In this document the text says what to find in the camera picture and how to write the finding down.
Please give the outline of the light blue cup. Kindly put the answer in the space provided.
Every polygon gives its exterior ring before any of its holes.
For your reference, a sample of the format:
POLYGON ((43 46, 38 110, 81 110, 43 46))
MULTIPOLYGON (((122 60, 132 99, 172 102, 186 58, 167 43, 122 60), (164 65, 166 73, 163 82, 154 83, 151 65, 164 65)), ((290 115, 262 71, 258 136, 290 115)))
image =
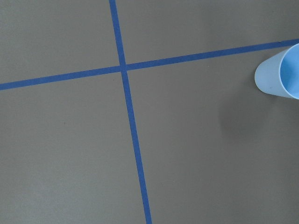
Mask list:
POLYGON ((255 71, 255 83, 264 93, 299 99, 299 45, 270 57, 255 71))

